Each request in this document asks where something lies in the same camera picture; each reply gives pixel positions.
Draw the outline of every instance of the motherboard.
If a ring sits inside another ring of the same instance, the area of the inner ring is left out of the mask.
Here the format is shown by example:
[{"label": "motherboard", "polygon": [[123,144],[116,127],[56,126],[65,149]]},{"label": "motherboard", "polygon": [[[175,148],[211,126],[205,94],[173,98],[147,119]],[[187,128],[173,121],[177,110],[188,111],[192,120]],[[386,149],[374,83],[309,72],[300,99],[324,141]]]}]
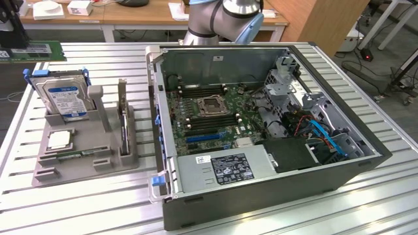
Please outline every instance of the motherboard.
[{"label": "motherboard", "polygon": [[167,92],[177,156],[249,146],[268,137],[252,95],[244,84]]}]

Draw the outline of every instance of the slotted metal table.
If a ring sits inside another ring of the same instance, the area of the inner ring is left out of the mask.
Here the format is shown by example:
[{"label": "slotted metal table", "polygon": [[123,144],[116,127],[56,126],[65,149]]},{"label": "slotted metal table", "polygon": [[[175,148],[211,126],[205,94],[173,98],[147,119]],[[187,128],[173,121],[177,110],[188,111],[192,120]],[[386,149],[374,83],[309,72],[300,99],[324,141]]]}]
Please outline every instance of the slotted metal table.
[{"label": "slotted metal table", "polygon": [[[418,146],[317,47],[293,43],[375,133],[392,157],[336,191],[244,213],[187,229],[163,230],[161,205],[148,201],[147,176],[156,172],[144,49],[160,43],[66,43],[66,62],[36,69],[89,70],[102,85],[105,106],[116,105],[125,78],[135,107],[140,167],[46,188],[30,186],[45,108],[26,87],[0,149],[0,232],[4,234],[415,234],[418,233]],[[311,91],[317,89],[301,71]]]}]

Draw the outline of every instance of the hard drive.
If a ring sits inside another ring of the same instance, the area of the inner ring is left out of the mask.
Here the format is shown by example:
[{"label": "hard drive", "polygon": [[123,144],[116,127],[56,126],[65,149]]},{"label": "hard drive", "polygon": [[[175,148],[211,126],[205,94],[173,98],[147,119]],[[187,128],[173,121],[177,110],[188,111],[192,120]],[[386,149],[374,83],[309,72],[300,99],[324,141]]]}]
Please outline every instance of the hard drive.
[{"label": "hard drive", "polygon": [[88,98],[88,71],[34,71],[25,80],[34,88],[46,107],[48,114],[60,114],[64,121],[86,119],[86,111],[94,109]]}]

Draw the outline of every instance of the wooden desk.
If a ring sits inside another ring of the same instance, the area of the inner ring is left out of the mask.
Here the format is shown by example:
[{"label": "wooden desk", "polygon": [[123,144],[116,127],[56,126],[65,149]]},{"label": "wooden desk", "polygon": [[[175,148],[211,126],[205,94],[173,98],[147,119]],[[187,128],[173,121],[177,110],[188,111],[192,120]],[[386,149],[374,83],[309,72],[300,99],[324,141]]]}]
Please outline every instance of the wooden desk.
[{"label": "wooden desk", "polygon": [[[171,17],[168,2],[180,0],[149,0],[143,7],[125,7],[116,3],[94,7],[89,16],[69,15],[66,4],[62,4],[65,18],[53,20],[33,20],[32,9],[20,18],[25,29],[96,29],[102,31],[106,43],[114,42],[113,30],[187,30],[188,21],[175,21]],[[272,9],[264,1],[264,9]],[[279,16],[265,18],[263,31],[272,32],[263,41],[279,42],[288,21]]]},{"label": "wooden desk", "polygon": [[[113,42],[113,30],[187,30],[188,21],[175,21],[171,17],[168,3],[180,0],[149,0],[143,7],[129,8],[118,4],[109,4],[104,8],[104,25],[101,27],[105,42]],[[264,9],[272,9],[271,4],[264,1]],[[279,42],[288,21],[283,16],[265,18],[261,26],[263,31],[272,31],[269,41]]]}]

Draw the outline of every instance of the hard drive label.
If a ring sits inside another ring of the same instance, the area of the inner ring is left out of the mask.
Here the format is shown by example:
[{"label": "hard drive label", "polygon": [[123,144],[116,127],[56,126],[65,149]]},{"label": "hard drive label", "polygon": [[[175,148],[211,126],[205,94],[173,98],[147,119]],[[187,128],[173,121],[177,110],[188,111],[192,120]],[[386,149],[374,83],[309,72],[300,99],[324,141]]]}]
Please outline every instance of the hard drive label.
[{"label": "hard drive label", "polygon": [[64,117],[78,117],[86,114],[82,100],[77,97],[77,87],[49,88],[48,92],[57,110]]},{"label": "hard drive label", "polygon": [[211,165],[220,185],[253,179],[251,167],[243,153],[212,158]]}]

